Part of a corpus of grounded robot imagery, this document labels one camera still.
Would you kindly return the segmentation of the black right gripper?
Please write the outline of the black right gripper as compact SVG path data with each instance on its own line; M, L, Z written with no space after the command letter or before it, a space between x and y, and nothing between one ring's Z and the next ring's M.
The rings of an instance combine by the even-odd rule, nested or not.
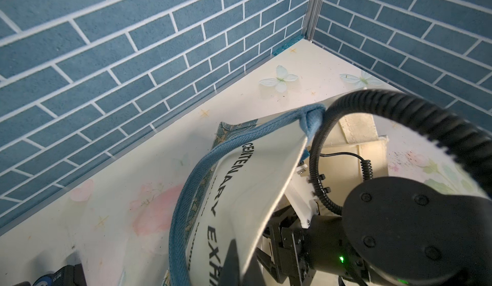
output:
M301 227L299 217L289 205L275 211L267 223L262 236L270 241L270 253L256 248L258 262L277 282L289 280L290 285L311 285L316 271L308 264L306 230ZM237 243L230 242L218 286L247 285L240 276Z

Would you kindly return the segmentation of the cream canvas tote bag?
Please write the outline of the cream canvas tote bag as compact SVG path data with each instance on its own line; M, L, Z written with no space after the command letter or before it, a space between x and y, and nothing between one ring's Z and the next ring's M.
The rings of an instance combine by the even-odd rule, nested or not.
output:
M324 208L308 182L308 146L325 104L238 125L221 123L217 140L192 170L174 209L165 285L217 285L230 242L240 274L254 263L267 220L290 204L307 228Z

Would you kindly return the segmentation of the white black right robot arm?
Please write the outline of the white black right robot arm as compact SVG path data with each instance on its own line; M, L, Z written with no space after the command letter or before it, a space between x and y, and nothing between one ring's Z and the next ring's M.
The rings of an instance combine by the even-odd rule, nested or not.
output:
M488 194L446 195L402 177L375 178L362 162L363 181L343 205L328 196L320 173L322 145L344 116L366 113L393 120L434 141ZM310 152L310 183L331 212L308 228L292 207L276 211L264 236L272 252L257 261L279 283L310 285L315 273L359 285L491 284L491 136L427 100L386 90L360 90L324 113Z

